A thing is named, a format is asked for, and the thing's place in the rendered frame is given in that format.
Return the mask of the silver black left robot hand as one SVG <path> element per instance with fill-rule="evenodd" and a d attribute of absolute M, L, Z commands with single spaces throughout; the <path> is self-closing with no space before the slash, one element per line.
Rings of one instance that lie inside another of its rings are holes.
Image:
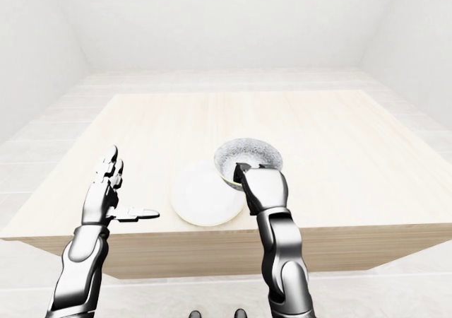
<path fill-rule="evenodd" d="M 159 218 L 152 209 L 119 207 L 118 189 L 122 185 L 124 162 L 118 158 L 118 148 L 111 145 L 95 169 L 94 182 L 89 186 L 83 204 L 82 224 L 108 226 L 112 220 L 121 223 L 137 222 L 140 219 Z"/>

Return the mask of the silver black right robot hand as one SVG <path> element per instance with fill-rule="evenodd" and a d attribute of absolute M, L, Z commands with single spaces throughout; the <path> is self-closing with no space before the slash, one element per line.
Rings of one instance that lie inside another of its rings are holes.
<path fill-rule="evenodd" d="M 287 207 L 288 186 L 285 176 L 273 165 L 236 163 L 234 182 L 241 184 L 252 216 L 276 207 Z"/>

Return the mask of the black patterned bowl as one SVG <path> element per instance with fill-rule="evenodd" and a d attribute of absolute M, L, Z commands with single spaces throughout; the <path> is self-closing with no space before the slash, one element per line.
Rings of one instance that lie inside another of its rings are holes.
<path fill-rule="evenodd" d="M 242 186 L 233 180 L 236 163 L 246 163 L 253 168 L 259 165 L 270 165 L 278 170 L 283 168 L 283 158 L 275 147 L 252 138 L 223 143 L 214 153 L 213 163 L 223 181 L 237 191 L 242 191 Z"/>

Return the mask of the white plate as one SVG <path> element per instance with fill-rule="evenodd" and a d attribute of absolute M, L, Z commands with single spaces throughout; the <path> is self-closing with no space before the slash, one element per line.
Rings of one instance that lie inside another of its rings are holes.
<path fill-rule="evenodd" d="M 243 209 L 245 196 L 228 186 L 211 160 L 198 160 L 180 172 L 172 187 L 172 207 L 186 222 L 222 225 Z"/>

